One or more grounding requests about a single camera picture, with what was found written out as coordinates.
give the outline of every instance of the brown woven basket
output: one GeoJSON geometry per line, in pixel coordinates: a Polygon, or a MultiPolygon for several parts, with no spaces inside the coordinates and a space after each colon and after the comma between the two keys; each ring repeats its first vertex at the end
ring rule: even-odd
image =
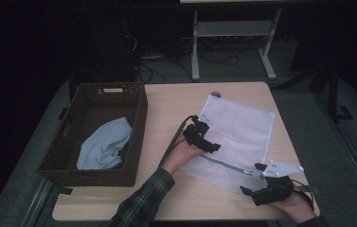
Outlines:
{"type": "Polygon", "coordinates": [[[60,186],[134,186],[148,100],[143,83],[83,83],[37,172],[60,186]],[[116,169],[79,170],[81,144],[101,125],[125,116],[133,128],[129,144],[119,152],[116,169]]]}

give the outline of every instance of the blue towel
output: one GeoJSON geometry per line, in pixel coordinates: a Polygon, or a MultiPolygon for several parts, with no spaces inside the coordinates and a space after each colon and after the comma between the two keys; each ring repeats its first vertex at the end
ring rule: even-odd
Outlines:
{"type": "Polygon", "coordinates": [[[109,169],[122,163],[119,151],[131,138],[132,127],[125,117],[100,126],[80,147],[78,169],[109,169]]]}

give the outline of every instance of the human hand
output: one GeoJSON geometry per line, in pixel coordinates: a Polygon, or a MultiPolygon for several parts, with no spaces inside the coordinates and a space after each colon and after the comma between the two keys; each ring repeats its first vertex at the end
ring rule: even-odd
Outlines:
{"type": "Polygon", "coordinates": [[[283,211],[296,224],[316,218],[316,214],[309,204],[297,193],[293,192],[285,201],[275,201],[269,205],[283,211]]]}
{"type": "Polygon", "coordinates": [[[205,153],[199,148],[192,147],[185,136],[181,133],[175,142],[175,147],[170,152],[162,168],[164,168],[169,174],[173,175],[174,172],[182,165],[187,163],[191,158],[196,155],[205,153]]]}

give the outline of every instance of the gray carpet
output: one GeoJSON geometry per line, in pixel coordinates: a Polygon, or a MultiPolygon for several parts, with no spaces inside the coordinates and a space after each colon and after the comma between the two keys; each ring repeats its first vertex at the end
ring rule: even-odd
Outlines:
{"type": "MultiPolygon", "coordinates": [[[[265,81],[275,86],[290,79],[295,41],[274,42],[270,59],[277,73],[277,80],[269,80],[264,72],[258,48],[261,42],[246,47],[238,54],[240,61],[234,65],[212,63],[200,59],[201,80],[199,82],[265,81]]],[[[188,83],[186,68],[190,72],[190,58],[185,55],[180,60],[146,61],[153,73],[149,83],[188,83]]],[[[145,67],[141,77],[144,81],[151,74],[145,67]]],[[[355,119],[341,121],[333,125],[325,111],[327,93],[311,94],[306,87],[311,79],[305,79],[288,91],[273,91],[284,124],[294,144],[305,174],[314,189],[320,194],[315,198],[322,215],[332,226],[357,226],[357,173],[349,158],[346,146],[337,132],[344,130],[347,139],[357,150],[357,96],[353,89],[340,81],[339,103],[349,108],[355,119]]],[[[68,106],[69,94],[66,82],[54,96],[37,130],[32,135],[26,150],[12,173],[7,187],[0,197],[0,226],[101,226],[101,222],[59,222],[51,217],[51,210],[57,199],[57,187],[52,187],[45,204],[32,203],[40,198],[38,188],[42,178],[35,173],[61,121],[58,119],[62,108],[68,106]]],[[[236,226],[248,226],[247,222],[236,226]]],[[[270,226],[295,226],[289,220],[269,221],[270,226]]],[[[232,226],[230,223],[221,226],[232,226]]]]}

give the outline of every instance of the mesh laundry bag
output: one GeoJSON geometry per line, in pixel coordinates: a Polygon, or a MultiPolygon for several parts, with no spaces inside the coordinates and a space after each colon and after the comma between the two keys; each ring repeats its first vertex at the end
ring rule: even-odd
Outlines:
{"type": "Polygon", "coordinates": [[[209,96],[199,120],[210,127],[205,139],[221,147],[191,159],[181,169],[239,195],[243,195],[240,185],[260,190],[263,179],[250,172],[258,172],[254,164],[265,161],[275,113],[209,96]]]}

